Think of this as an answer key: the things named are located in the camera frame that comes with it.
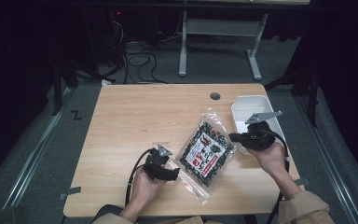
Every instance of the right hand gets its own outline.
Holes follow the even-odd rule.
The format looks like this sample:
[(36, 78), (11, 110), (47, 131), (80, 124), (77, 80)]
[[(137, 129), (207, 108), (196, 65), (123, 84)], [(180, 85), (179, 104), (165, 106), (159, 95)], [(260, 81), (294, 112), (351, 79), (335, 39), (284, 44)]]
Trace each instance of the right hand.
[(282, 144), (274, 142), (269, 148), (262, 151), (251, 148), (246, 149), (257, 158), (261, 168), (269, 175), (286, 172), (284, 168), (284, 148)]

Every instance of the white desk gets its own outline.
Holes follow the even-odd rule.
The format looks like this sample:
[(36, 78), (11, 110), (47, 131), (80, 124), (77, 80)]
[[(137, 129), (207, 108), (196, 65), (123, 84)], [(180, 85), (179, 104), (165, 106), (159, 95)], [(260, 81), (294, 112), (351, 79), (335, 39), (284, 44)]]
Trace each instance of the white desk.
[[(244, 3), (244, 4), (281, 4), (281, 5), (308, 5), (310, 0), (188, 0), (188, 2), (222, 2), (222, 3)], [(266, 26), (268, 14), (263, 14), (259, 21), (221, 21), (221, 20), (199, 20), (187, 17), (183, 12), (182, 23), (182, 47), (179, 60), (179, 76), (186, 76), (187, 68), (187, 35), (236, 35), (249, 36), (255, 39), (251, 49), (246, 50), (249, 64), (255, 80), (261, 80), (255, 54), (260, 43), (261, 36)]]

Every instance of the wire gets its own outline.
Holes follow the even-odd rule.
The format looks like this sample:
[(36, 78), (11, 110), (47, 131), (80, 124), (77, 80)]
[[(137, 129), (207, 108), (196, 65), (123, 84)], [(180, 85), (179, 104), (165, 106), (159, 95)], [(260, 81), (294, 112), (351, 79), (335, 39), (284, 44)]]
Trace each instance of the wire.
[(211, 35), (210, 38), (214, 42), (218, 42), (218, 43), (234, 43), (234, 42), (240, 41), (245, 38), (245, 36), (234, 36), (234, 38), (232, 38), (232, 40), (224, 40), (224, 39), (216, 38), (216, 37), (222, 37), (222, 35)]
[(71, 66), (73, 66), (74, 68), (85, 72), (86, 74), (92, 76), (93, 78), (100, 79), (100, 80), (105, 79), (105, 80), (108, 80), (108, 81), (110, 81), (110, 82), (116, 82), (115, 79), (109, 78), (109, 76), (111, 76), (111, 75), (113, 75), (114, 73), (116, 73), (117, 71), (119, 71), (119, 70), (121, 69), (121, 67), (122, 67), (122, 64), (123, 64), (123, 60), (120, 59), (120, 60), (118, 61), (118, 65), (117, 65), (113, 70), (111, 70), (110, 72), (107, 72), (107, 73), (101, 75), (99, 72), (91, 71), (91, 70), (89, 70), (88, 68), (86, 68), (86, 67), (82, 66), (81, 64), (76, 63), (76, 62), (74, 62), (74, 61), (72, 61), (72, 60), (66, 59), (65, 61), (66, 61), (67, 63), (69, 63)]
[[(125, 59), (126, 59), (126, 77), (125, 77), (125, 84), (127, 84), (127, 77), (130, 77), (133, 81), (133, 83), (136, 84), (150, 84), (150, 83), (165, 83), (167, 82), (163, 80), (159, 80), (154, 76), (154, 71), (157, 68), (157, 58), (156, 55), (152, 52), (145, 51), (145, 47), (142, 44), (135, 44), (130, 45), (126, 48), (125, 52)], [(146, 79), (141, 77), (141, 69), (143, 69), (145, 66), (152, 64), (152, 68), (150, 71), (150, 76), (152, 79)], [(131, 74), (130, 74), (130, 66), (136, 67), (137, 76), (139, 79), (141, 79), (143, 82), (136, 82)]]
[(183, 12), (180, 13), (180, 16), (179, 16), (179, 22), (178, 22), (178, 25), (176, 26), (176, 30), (173, 32), (173, 35), (171, 35), (171, 37), (167, 38), (167, 39), (164, 39), (164, 40), (160, 40), (159, 43), (163, 43), (163, 42), (166, 42), (166, 41), (170, 41), (172, 39), (175, 39), (179, 36), (182, 36), (182, 35), (177, 35), (178, 31), (179, 31), (179, 27), (180, 27), (180, 24), (181, 21), (182, 21), (182, 17), (183, 17)]
[(118, 22), (116, 22), (116, 21), (112, 21), (112, 23), (114, 23), (114, 24), (117, 26), (117, 29), (116, 29), (115, 36), (114, 36), (114, 37), (116, 37), (117, 31), (118, 31), (118, 27), (119, 27), (120, 30), (121, 30), (120, 41), (118, 41), (118, 44), (121, 44), (121, 42), (123, 42), (123, 38), (124, 38), (124, 29), (123, 29), (123, 27), (121, 26), (120, 23), (118, 23)]
[(135, 163), (135, 165), (133, 166), (133, 169), (132, 169), (132, 172), (131, 172), (131, 175), (130, 175), (130, 178), (129, 178), (129, 182), (128, 182), (128, 185), (127, 185), (127, 192), (126, 192), (126, 203), (125, 205), (127, 206), (127, 204), (130, 202), (130, 195), (131, 195), (131, 186), (132, 186), (132, 181), (133, 181), (133, 176), (135, 175), (135, 172), (136, 170), (139, 169), (139, 167), (141, 166), (138, 166), (139, 162), (141, 161), (141, 159), (147, 154), (147, 153), (150, 153), (152, 152), (153, 149), (149, 148), (147, 151), (145, 151), (141, 157), (139, 157), (138, 161)]
[(61, 224), (63, 224), (63, 223), (65, 222), (65, 220), (66, 220), (66, 215), (64, 215), (64, 216), (62, 217), (62, 219), (61, 219)]
[[(280, 137), (277, 133), (275, 132), (269, 132), (269, 131), (266, 131), (266, 130), (258, 130), (262, 133), (269, 133), (269, 134), (273, 134), (276, 138), (278, 138), (282, 144), (283, 144), (283, 148), (284, 148), (284, 157), (285, 157), (285, 160), (284, 160), (284, 169), (286, 170), (287, 173), (289, 173), (289, 168), (290, 168), (290, 162), (289, 162), (289, 151), (287, 149), (287, 145), (286, 145), (286, 142), (284, 141), (284, 139), (282, 137)], [(279, 203), (280, 201), (282, 200), (283, 198), (283, 195), (282, 195), (282, 192), (280, 191), (279, 192), (279, 195), (278, 195), (278, 199), (277, 199), (277, 202), (274, 204), (274, 208), (272, 209), (271, 213), (269, 214), (269, 217), (268, 217), (268, 220), (267, 220), (267, 223), (271, 223), (272, 222), (272, 219), (275, 217), (275, 215), (278, 215), (278, 212), (279, 212)]]
[(191, 48), (191, 49), (203, 49), (203, 48), (207, 47), (211, 43), (211, 38), (210, 37), (204, 37), (203, 35), (191, 35), (191, 36), (193, 37), (193, 39), (196, 39), (196, 41), (200, 41), (200, 39), (202, 39), (202, 40), (206, 40), (206, 42), (200, 47), (192, 47), (191, 45), (189, 45), (189, 43), (187, 43), (186, 46), (188, 48)]

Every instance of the black device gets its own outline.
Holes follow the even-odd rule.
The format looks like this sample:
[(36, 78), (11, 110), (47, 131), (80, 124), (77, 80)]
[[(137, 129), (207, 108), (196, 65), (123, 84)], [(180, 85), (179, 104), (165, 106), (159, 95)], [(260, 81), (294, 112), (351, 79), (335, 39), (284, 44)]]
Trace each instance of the black device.
[(231, 133), (228, 135), (232, 142), (240, 142), (243, 147), (254, 150), (265, 150), (275, 142), (275, 134), (266, 121), (253, 123), (248, 126), (248, 133)]
[[(145, 164), (138, 166), (141, 159), (147, 153), (149, 153), (149, 155), (146, 158)], [(160, 144), (158, 144), (158, 149), (154, 147), (149, 148), (146, 152), (144, 152), (141, 155), (141, 157), (138, 159), (138, 161), (135, 163), (132, 169), (132, 173), (127, 186), (126, 205), (130, 201), (133, 176), (139, 167), (141, 166), (144, 167), (145, 172), (147, 173), (147, 175), (151, 180), (154, 180), (155, 178), (160, 180), (168, 180), (168, 181), (177, 179), (177, 177), (179, 176), (179, 170), (180, 170), (179, 168), (176, 168), (174, 170), (169, 170), (164, 168), (164, 165), (167, 163), (168, 159), (170, 158), (169, 156), (171, 155), (172, 153), (167, 148), (163, 147)]]
[[(284, 168), (289, 172), (289, 152), (287, 145), (282, 137), (277, 133), (273, 132), (269, 124), (266, 122), (267, 119), (274, 118), (281, 115), (282, 112), (272, 112), (272, 113), (256, 113), (253, 114), (245, 123), (248, 125), (248, 133), (230, 133), (228, 136), (231, 142), (239, 142), (245, 148), (251, 148), (254, 150), (262, 151), (269, 148), (278, 138), (284, 147)], [(278, 195), (277, 202), (274, 205), (272, 212), (268, 217), (267, 223), (271, 223), (272, 219), (278, 215), (279, 202), (282, 200), (282, 193)]]
[(151, 149), (150, 155), (147, 156), (144, 164), (144, 170), (150, 179), (176, 180), (179, 175), (179, 168), (169, 170), (163, 167), (171, 155), (170, 151), (161, 146), (159, 146), (158, 150), (155, 148)]

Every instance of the hand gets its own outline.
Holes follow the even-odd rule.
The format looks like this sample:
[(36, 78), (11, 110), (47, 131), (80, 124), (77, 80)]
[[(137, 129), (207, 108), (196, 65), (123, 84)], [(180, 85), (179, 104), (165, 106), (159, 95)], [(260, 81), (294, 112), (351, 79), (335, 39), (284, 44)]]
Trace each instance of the hand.
[(248, 148), (248, 151), (257, 158), (261, 168), (275, 180), (286, 200), (301, 191), (301, 188), (284, 168), (284, 148), (282, 144), (274, 142), (266, 150), (256, 151)]
[(284, 168), (284, 148), (282, 144), (274, 142), (269, 148), (262, 151), (247, 149), (249, 153), (257, 158), (261, 168), (269, 175), (273, 175), (277, 172), (286, 173)]
[(140, 167), (136, 171), (132, 183), (132, 196), (130, 202), (120, 213), (120, 216), (134, 223), (142, 210), (153, 201), (158, 194), (158, 190), (165, 183), (167, 183), (165, 180), (151, 180), (144, 168)]
[(143, 167), (136, 171), (132, 184), (132, 200), (150, 203), (156, 197), (158, 190), (167, 183), (166, 180), (151, 180)]

